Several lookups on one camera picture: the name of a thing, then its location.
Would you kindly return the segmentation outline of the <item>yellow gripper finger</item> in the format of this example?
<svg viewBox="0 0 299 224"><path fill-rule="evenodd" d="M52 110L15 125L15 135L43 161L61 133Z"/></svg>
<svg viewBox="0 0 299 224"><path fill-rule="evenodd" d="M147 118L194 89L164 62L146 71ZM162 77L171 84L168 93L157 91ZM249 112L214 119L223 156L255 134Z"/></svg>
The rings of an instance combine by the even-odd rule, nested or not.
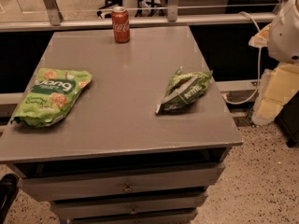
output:
<svg viewBox="0 0 299 224"><path fill-rule="evenodd" d="M251 120L256 125L269 124L297 92L299 92L298 63L279 63L274 70L265 69Z"/></svg>
<svg viewBox="0 0 299 224"><path fill-rule="evenodd" d="M249 45L254 48L266 48L269 40L269 30L271 24L267 24L260 32L249 40Z"/></svg>

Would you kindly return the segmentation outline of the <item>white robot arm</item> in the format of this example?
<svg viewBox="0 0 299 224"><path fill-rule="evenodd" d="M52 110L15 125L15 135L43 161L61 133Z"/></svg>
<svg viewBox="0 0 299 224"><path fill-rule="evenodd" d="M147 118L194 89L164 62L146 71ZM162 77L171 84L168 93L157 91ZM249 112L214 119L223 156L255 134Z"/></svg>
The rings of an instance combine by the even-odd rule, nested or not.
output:
<svg viewBox="0 0 299 224"><path fill-rule="evenodd" d="M299 92L299 0L288 0L249 45L267 48L268 55L278 61L274 70L265 69L262 74L251 116L254 124L266 125Z"/></svg>

